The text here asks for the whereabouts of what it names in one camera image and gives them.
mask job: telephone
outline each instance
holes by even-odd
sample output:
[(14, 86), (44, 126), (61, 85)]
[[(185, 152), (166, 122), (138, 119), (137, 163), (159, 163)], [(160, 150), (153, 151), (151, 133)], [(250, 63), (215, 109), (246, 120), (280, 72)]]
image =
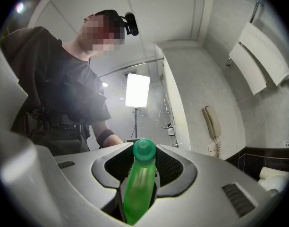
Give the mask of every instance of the telephone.
[(207, 127), (210, 133), (211, 138), (215, 141), (216, 144), (216, 156), (220, 158), (221, 155), (221, 142), (219, 136), (221, 135), (221, 126), (216, 114), (216, 111), (212, 106), (206, 106), (202, 109), (204, 118), (207, 123)]

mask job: wall outlet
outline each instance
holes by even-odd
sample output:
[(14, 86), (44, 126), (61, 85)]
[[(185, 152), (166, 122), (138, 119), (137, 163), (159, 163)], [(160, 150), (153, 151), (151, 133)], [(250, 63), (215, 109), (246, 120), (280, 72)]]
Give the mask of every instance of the wall outlet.
[(284, 141), (282, 142), (282, 147), (283, 147), (283, 148), (289, 148), (289, 140), (284, 140)]
[(217, 155), (217, 148), (215, 143), (208, 145), (207, 149), (209, 151), (209, 156), (215, 157)]

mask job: person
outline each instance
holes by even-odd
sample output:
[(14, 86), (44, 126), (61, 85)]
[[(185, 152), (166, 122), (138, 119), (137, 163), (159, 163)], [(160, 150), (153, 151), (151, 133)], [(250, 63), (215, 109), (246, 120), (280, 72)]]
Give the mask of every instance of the person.
[(44, 27), (19, 29), (1, 39), (0, 48), (28, 94), (12, 130), (53, 155), (89, 151), (90, 125), (101, 148), (122, 143), (108, 127), (111, 116), (102, 82), (89, 61), (115, 50), (124, 35), (117, 12), (104, 10), (85, 18), (69, 43)]

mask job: white rectangular light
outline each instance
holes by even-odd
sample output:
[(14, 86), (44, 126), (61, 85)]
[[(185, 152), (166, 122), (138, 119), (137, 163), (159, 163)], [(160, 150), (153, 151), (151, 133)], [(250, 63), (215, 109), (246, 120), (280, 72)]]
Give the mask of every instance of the white rectangular light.
[(145, 108), (148, 100), (150, 78), (133, 73), (127, 76), (126, 106)]

